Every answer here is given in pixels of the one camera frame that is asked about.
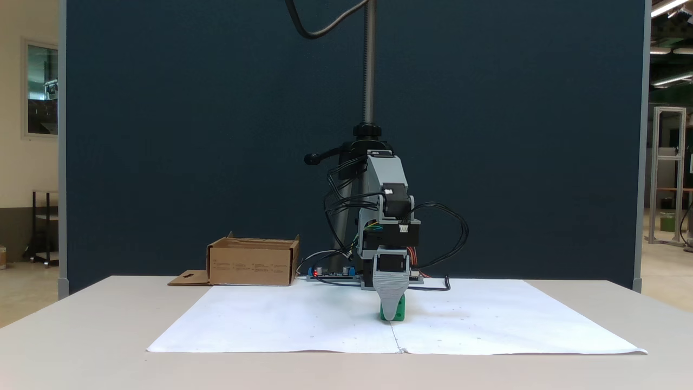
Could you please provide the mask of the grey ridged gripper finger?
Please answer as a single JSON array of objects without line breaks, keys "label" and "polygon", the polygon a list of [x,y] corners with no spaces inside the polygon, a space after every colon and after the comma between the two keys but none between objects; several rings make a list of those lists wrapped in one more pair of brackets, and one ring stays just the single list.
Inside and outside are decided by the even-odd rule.
[{"label": "grey ridged gripper finger", "polygon": [[376,285],[374,289],[380,298],[380,319],[382,321],[403,321],[406,316],[406,291],[409,284]]}]

